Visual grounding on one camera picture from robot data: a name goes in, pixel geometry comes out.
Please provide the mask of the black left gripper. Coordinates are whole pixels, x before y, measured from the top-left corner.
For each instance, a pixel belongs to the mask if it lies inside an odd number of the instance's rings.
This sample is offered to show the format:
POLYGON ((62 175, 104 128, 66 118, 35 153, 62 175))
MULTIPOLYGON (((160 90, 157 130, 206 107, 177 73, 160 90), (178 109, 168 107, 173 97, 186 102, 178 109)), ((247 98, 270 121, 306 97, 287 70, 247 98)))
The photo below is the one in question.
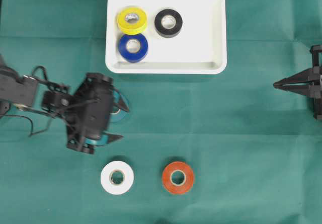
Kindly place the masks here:
MULTIPOLYGON (((86 79, 106 81, 110 83, 113 87, 113 79, 101 73, 87 73, 85 80, 86 79)), ((103 131, 99 140, 93 140, 81 135, 80 120, 77 116, 76 110, 78 107, 82 105, 95 102, 95 100, 85 100, 82 102, 77 98, 77 96, 75 96, 75 93, 72 96, 70 96, 68 106, 59 106, 55 109, 54 113, 52 114, 53 117, 61 117, 65 121, 67 132, 67 148, 86 154, 93 154, 94 148, 96 146, 105 146, 123 138, 122 135, 108 134, 105 133, 105 131, 103 131)), ((121 111, 129 112, 128 103, 125 96, 121 93, 113 93, 113 96, 114 107, 118 108, 121 111)))

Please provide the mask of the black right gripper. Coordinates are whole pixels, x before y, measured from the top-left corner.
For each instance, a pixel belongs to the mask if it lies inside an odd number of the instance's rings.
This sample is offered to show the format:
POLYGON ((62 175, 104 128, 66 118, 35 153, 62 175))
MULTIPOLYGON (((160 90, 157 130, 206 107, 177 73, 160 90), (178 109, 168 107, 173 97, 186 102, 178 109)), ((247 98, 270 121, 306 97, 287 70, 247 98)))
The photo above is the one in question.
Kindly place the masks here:
MULTIPOLYGON (((318 74, 317 80, 314 80, 311 84, 313 86, 319 86, 318 93, 315 94, 313 98, 313 113, 316 120, 321 120, 321 65, 319 64, 319 54, 321 53, 321 44, 314 45, 310 48, 310 53, 312 56, 312 67, 319 67, 319 69, 314 69, 313 72, 318 74)), ((312 68, 305 69, 299 73, 296 73, 290 77, 284 78, 273 83, 273 87, 278 90, 283 90, 287 92, 293 92, 299 95, 312 98, 310 92, 310 85, 292 85, 299 83, 310 82, 310 75, 312 68)))

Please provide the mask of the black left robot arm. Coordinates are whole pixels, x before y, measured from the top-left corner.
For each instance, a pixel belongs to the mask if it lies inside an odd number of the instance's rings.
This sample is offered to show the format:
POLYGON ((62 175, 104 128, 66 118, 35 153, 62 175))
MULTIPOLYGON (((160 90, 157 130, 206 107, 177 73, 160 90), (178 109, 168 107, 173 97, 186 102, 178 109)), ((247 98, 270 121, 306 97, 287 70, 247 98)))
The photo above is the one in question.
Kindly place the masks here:
POLYGON ((55 118, 66 126, 67 148, 93 154, 98 146, 122 138, 107 132, 110 122, 129 113, 128 101, 114 86, 112 78, 89 72, 73 93, 69 86, 48 79, 46 68, 37 66, 31 75, 20 76, 1 60, 1 117, 11 106, 49 118, 45 131, 55 118))

